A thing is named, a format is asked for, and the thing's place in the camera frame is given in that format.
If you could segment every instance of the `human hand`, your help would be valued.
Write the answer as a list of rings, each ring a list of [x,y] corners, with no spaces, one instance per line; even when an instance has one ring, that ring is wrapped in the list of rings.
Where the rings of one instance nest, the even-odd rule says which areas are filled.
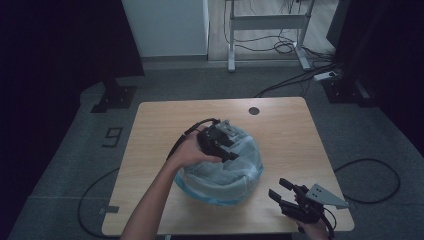
[[[197,134],[205,128],[206,127],[202,125],[197,128],[198,131],[190,133],[177,150],[175,150],[175,152],[170,156],[168,161],[176,163],[179,168],[187,167],[202,161],[215,163],[221,162],[221,158],[206,155],[200,150],[200,146],[197,142]]]
[[[306,235],[312,240],[328,240],[327,227],[322,219],[320,219],[317,223],[303,223],[301,221],[297,221],[296,224],[305,230]]]

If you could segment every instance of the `human arm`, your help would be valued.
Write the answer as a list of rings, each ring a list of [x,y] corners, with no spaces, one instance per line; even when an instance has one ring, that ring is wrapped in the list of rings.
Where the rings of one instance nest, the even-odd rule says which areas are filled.
[[[327,227],[322,219],[317,223],[306,224],[297,220],[292,219],[296,224],[305,230],[306,235],[311,240],[328,240]]]
[[[201,161],[220,162],[221,159],[205,155],[197,144],[197,131],[189,134],[185,141],[164,163],[129,218],[121,239],[155,239],[162,213],[175,175],[181,167]]]

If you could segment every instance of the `wooden table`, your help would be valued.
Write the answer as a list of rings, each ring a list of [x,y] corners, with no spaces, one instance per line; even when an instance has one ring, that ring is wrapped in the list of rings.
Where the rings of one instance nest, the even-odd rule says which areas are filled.
[[[251,107],[259,114],[251,115]],[[122,233],[175,141],[194,123],[211,117],[228,119],[255,138],[264,165],[258,186],[235,206],[214,206],[192,199],[174,183],[158,234],[297,232],[295,223],[268,197],[271,188],[294,202],[294,193],[278,184],[281,177],[307,187],[319,183],[343,198],[303,98],[145,102],[139,106],[109,204],[119,211],[106,214],[104,234]],[[353,229],[348,209],[328,208],[337,218],[336,231]]]

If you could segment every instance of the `light blue plastic bag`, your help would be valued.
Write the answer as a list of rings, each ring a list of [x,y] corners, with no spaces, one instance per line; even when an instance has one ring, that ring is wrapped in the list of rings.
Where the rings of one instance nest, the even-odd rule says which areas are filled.
[[[230,139],[228,152],[239,155],[224,163],[201,162],[182,168],[175,183],[188,195],[215,205],[235,205],[255,189],[263,171],[259,147],[252,136],[241,128],[232,126],[237,134]]]

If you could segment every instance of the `power strip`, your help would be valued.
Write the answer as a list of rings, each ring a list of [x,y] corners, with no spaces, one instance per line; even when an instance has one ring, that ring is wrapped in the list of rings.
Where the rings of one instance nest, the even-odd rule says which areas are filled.
[[[333,71],[331,72],[326,72],[326,73],[321,73],[321,74],[317,74],[314,76],[314,80],[315,81],[322,81],[322,80],[326,80],[326,79],[331,79],[333,77],[336,77],[337,74],[334,73]]]

